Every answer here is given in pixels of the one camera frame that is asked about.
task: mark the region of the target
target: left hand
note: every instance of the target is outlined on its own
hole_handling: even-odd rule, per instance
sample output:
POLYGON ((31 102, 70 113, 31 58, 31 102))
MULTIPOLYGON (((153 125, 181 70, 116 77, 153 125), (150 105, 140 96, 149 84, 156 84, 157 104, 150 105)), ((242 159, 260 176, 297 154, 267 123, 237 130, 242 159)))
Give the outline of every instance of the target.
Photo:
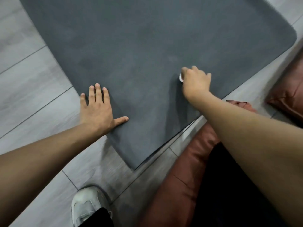
POLYGON ((129 120, 128 117, 113 118, 108 90, 103 89, 103 101, 100 84, 89 87, 89 104, 86 104, 85 94, 80 96, 80 123, 88 125, 98 135, 103 136, 116 126, 129 120))

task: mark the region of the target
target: pant leg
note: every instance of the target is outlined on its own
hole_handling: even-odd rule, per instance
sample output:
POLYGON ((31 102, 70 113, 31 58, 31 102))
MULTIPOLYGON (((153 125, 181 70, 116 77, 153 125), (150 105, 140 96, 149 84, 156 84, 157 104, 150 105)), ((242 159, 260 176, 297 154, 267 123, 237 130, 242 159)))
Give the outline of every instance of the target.
POLYGON ((222 143, 210 153, 191 226, 286 226, 222 143))
POLYGON ((113 221, 109 216, 107 209, 100 208, 92 216, 90 216, 85 222, 83 222, 81 227, 114 227, 113 221))

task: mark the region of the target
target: forearm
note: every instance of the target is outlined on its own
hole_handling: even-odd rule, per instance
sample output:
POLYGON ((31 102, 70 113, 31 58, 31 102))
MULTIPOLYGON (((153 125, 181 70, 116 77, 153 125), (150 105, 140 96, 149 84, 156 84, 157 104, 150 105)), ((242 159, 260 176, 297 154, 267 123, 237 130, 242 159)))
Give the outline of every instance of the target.
POLYGON ((290 224, 300 225, 303 130, 249 112, 210 93, 197 98, 198 109, 245 173, 290 224))
POLYGON ((79 125, 1 155, 0 223, 9 225, 70 160, 98 138, 87 125, 79 125))

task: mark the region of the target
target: hand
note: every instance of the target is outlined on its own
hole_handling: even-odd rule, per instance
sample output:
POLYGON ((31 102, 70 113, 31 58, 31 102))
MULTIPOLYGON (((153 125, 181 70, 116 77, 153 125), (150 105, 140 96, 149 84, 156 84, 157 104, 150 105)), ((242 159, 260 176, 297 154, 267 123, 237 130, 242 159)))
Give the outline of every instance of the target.
POLYGON ((205 72, 199 70, 196 66, 192 66, 191 69, 183 67, 181 75, 183 79, 183 94, 197 108, 197 103, 200 101, 199 98, 205 94, 210 94, 211 74, 208 73, 206 75, 205 72))
POLYGON ((104 87, 103 101, 100 84, 89 87, 89 104, 86 104, 85 94, 80 96, 80 123, 86 124, 97 132, 97 135, 103 136, 110 132, 114 127, 119 126, 129 120, 128 117, 113 118, 112 107, 109 100, 108 90, 104 87))

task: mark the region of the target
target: white sneaker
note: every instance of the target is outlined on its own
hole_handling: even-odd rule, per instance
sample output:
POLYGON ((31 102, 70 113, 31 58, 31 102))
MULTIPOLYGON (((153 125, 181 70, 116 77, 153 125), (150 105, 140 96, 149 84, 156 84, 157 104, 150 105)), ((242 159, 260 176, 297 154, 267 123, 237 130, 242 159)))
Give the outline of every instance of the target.
POLYGON ((101 207, 109 210, 109 204, 102 191, 95 186, 79 190, 71 202, 71 219, 78 227, 101 207))

